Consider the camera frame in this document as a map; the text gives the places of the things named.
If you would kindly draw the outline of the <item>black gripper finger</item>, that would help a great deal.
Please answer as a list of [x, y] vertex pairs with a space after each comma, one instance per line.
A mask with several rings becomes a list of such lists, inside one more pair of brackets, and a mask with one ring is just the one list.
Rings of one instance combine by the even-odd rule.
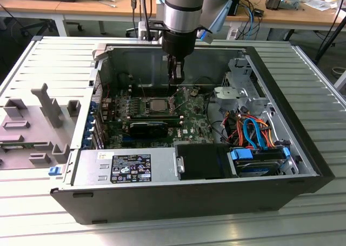
[[179, 85], [185, 80], [184, 59], [168, 56], [168, 79], [170, 85]]

